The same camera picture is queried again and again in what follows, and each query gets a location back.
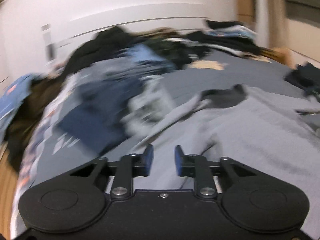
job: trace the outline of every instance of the gray shirt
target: gray shirt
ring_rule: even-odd
[[[181,145],[185,154],[205,152],[210,161],[228,156],[302,189],[310,201],[302,230],[319,238],[320,139],[296,110],[319,111],[320,104],[242,88],[245,99],[234,106],[221,108],[217,103],[221,95],[204,98],[199,93],[154,126],[151,134],[132,149],[142,153],[149,143],[155,149],[150,176],[135,178],[134,188],[182,187],[184,178],[175,171],[176,145]],[[239,87],[227,93],[226,101],[234,100],[234,93],[241,96]]]

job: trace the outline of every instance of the patterned fabric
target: patterned fabric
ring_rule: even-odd
[[[18,203],[22,194],[29,189],[37,174],[37,163],[44,149],[45,141],[52,135],[53,123],[57,120],[63,102],[72,93],[77,79],[78,73],[70,76],[60,94],[45,108],[42,119],[34,131],[30,142],[24,152],[21,162],[21,170],[17,182],[17,188],[12,203],[12,216],[10,223],[10,237],[16,238],[26,230],[26,227],[19,214]]]

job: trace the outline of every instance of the silver screw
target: silver screw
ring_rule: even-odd
[[[121,195],[124,195],[128,192],[128,190],[125,188],[125,187],[115,187],[113,190],[112,190],[112,193],[117,195],[117,196],[121,196]]]
[[[202,195],[205,195],[205,196],[210,196],[210,195],[213,195],[216,191],[211,188],[211,187],[203,187],[201,190],[200,190],[200,193]]]
[[[161,194],[160,194],[160,197],[161,197],[161,198],[167,198],[168,196],[169,196],[168,193],[161,193]]]

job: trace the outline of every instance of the wooden floor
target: wooden floor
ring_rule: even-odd
[[[12,201],[18,175],[7,162],[8,151],[2,145],[0,149],[0,233],[10,239],[10,219]]]

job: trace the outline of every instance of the white headboard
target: white headboard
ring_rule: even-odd
[[[67,58],[73,50],[93,38],[94,34],[115,25],[129,32],[171,27],[182,32],[207,28],[206,6],[194,3],[145,4],[98,12],[70,20],[60,30],[57,55]]]

